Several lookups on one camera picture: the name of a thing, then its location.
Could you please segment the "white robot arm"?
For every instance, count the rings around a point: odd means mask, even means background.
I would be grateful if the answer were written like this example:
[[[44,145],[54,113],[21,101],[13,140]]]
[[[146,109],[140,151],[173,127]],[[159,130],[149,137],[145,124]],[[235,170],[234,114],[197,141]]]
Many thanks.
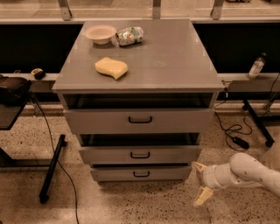
[[[203,205],[215,191],[227,187],[265,187],[280,195],[280,172],[270,169],[246,153],[234,154],[225,164],[206,166],[192,162],[199,177],[200,187],[195,206]]]

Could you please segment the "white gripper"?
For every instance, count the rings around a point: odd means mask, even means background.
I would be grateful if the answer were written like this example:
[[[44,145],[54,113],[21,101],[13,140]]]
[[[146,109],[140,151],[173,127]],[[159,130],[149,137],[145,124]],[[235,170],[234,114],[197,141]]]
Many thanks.
[[[233,184],[229,164],[206,166],[199,162],[192,162],[192,166],[203,172],[202,179],[206,186],[200,186],[193,204],[198,207],[203,205],[214,195],[214,190],[225,189]]]

